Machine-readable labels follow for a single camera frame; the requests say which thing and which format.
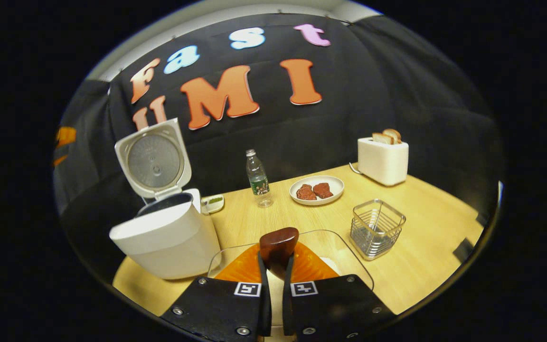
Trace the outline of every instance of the black fabric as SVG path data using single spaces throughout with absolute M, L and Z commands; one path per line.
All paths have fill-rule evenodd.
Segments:
M 324 30 L 330 46 L 315 46 L 293 27 Z M 228 35 L 260 27 L 265 42 L 234 50 Z M 167 58 L 196 45 L 200 58 L 164 74 Z M 148 92 L 131 104 L 130 78 L 154 58 Z M 291 104 L 292 86 L 280 61 L 304 58 L 323 100 Z M 217 87 L 230 67 L 248 65 L 254 114 L 189 130 L 187 96 L 180 87 L 203 77 Z M 489 212 L 503 180 L 499 132 L 477 89 L 450 60 L 386 17 L 352 26 L 311 15 L 253 15 L 219 22 L 169 41 L 120 72 L 111 83 L 86 80 L 61 125 L 77 129 L 68 158 L 54 169 L 58 210 L 72 245 L 110 281 L 121 252 L 109 240 L 113 225 L 131 219 L 143 201 L 131 189 L 113 150 L 136 132 L 132 115 L 165 95 L 167 119 L 177 117 L 192 177 L 185 188 L 213 195 L 247 188 L 245 150 L 256 149 L 270 181 L 298 177 L 358 160 L 357 139 L 395 128 L 410 145 L 408 173 Z M 150 125 L 156 123 L 148 111 Z

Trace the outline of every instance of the orange letter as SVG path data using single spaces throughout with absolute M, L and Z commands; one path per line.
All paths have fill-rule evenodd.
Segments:
M 159 64 L 159 61 L 159 58 L 152 60 L 130 78 L 130 82 L 132 82 L 132 104 L 135 104 L 149 90 L 147 82 L 153 78 L 153 68 Z
M 136 124 L 137 131 L 149 126 L 149 123 L 147 123 L 147 108 L 143 107 L 134 113 L 132 116 L 132 121 Z
M 149 105 L 149 108 L 155 113 L 156 115 L 156 121 L 160 124 L 166 121 L 166 113 L 163 111 L 163 102 L 166 100 L 166 97 L 164 95 L 157 97 L 154 99 L 151 104 Z
M 210 117 L 204 114 L 204 108 L 217 121 L 223 117 L 225 103 L 229 99 L 227 116 L 238 117 L 252 114 L 259 110 L 259 104 L 252 100 L 246 75 L 250 67 L 238 65 L 230 67 L 221 75 L 219 87 L 215 89 L 201 77 L 194 78 L 180 87 L 180 91 L 187 94 L 191 121 L 189 129 L 197 130 L 210 123 Z
M 313 65 L 308 60 L 285 60 L 280 65 L 288 71 L 291 78 L 293 94 L 291 104 L 310 105 L 322 101 L 322 95 L 315 91 L 310 75 L 310 67 Z

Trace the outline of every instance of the screw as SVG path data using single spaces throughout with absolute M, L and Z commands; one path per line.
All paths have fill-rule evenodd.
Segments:
M 248 328 L 246 328 L 246 327 L 239 327 L 239 328 L 236 329 L 236 333 L 246 336 L 246 335 L 250 334 L 250 330 L 248 330 Z

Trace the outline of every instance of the meat slice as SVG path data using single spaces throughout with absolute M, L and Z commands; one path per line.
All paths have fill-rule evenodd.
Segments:
M 330 192 L 330 186 L 328 186 L 328 183 L 317 184 L 313 187 L 313 193 L 315 193 L 321 199 L 327 199 L 328 197 L 332 196 L 332 192 Z
M 311 186 L 304 184 L 301 186 L 301 189 L 297 190 L 297 198 L 300 200 L 309 200 L 309 201 L 315 201 L 317 200 L 317 197 L 315 196 L 315 193 L 313 193 Z

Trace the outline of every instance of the fisheye lens view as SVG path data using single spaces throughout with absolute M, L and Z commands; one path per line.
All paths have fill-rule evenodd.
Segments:
M 368 341 L 495 229 L 497 119 L 453 60 L 350 0 L 195 1 L 102 56 L 56 132 L 60 226 L 171 336 Z

